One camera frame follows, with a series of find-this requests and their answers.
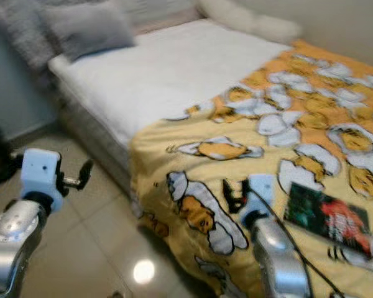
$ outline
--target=cartoon print blanket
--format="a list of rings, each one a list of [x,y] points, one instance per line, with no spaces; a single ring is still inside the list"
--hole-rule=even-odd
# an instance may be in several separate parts
[[[262,297],[241,224],[255,174],[271,174],[282,217],[293,182],[364,208],[373,233],[373,67],[298,41],[261,69],[131,143],[142,220],[180,264],[219,296]],[[339,233],[370,255],[354,212],[337,206]],[[342,291],[373,297],[373,256],[287,227],[306,257]],[[312,271],[315,297],[330,287]]]

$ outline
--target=wall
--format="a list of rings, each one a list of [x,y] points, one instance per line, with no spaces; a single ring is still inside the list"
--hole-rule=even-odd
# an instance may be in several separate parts
[[[295,20],[304,39],[373,65],[373,0],[237,0],[258,13]]]
[[[0,35],[0,127],[8,139],[56,119],[49,99],[36,90],[23,61]]]

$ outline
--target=baseboard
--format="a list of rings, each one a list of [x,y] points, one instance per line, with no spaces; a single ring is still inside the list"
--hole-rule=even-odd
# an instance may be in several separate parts
[[[37,129],[32,129],[29,132],[23,133],[22,135],[16,136],[9,140],[11,147],[19,148],[26,144],[33,142],[34,140],[43,137],[45,134],[61,130],[58,121],[46,124]]]

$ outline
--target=white bed sheet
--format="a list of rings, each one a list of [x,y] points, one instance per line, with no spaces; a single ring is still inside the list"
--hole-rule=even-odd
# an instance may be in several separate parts
[[[60,55],[48,64],[125,149],[146,125],[211,99],[290,48],[210,20],[139,35],[137,44],[74,63]]]

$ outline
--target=book cover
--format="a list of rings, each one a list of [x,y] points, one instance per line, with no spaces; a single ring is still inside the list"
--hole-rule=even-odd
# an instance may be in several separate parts
[[[369,219],[360,207],[293,183],[284,219],[337,244],[370,254]]]

